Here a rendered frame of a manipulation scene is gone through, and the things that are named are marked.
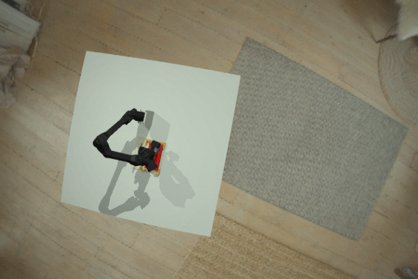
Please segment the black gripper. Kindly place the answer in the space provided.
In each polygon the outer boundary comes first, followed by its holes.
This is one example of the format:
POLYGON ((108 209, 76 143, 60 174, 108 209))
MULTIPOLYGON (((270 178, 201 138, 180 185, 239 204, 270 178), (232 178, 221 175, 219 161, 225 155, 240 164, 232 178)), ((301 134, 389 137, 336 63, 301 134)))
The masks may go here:
MULTIPOLYGON (((150 151, 151 153, 152 153, 152 160, 153 160, 153 157, 154 157, 154 155, 155 155, 155 152, 154 152, 154 148, 159 148, 160 147, 160 145, 161 145, 161 143, 159 143, 159 142, 156 142, 156 141, 152 141, 152 143, 150 144, 152 147, 151 147, 151 150, 149 149, 149 150, 146 150, 146 151, 150 151)), ((150 160, 151 160, 150 159, 150 160)))

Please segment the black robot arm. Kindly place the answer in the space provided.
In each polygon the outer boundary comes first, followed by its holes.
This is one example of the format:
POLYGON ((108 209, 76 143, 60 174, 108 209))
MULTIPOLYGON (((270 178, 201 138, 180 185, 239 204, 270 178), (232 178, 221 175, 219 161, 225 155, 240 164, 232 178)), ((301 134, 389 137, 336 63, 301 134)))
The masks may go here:
POLYGON ((146 166, 148 172, 157 169, 157 164, 154 160, 152 160, 152 153, 149 150, 149 148, 145 148, 143 146, 139 147, 138 155, 129 155, 124 154, 121 152, 112 151, 110 149, 109 144, 107 143, 107 140, 109 137, 117 131, 122 125, 127 125, 132 120, 136 120, 138 122, 144 121, 145 112, 137 111, 136 108, 128 110, 118 122, 116 122, 109 130, 101 133, 98 135, 95 140, 93 141, 94 147, 104 155, 106 158, 115 159, 118 161, 125 161, 130 163, 134 166, 146 166), (150 160, 151 159, 151 160, 150 160))

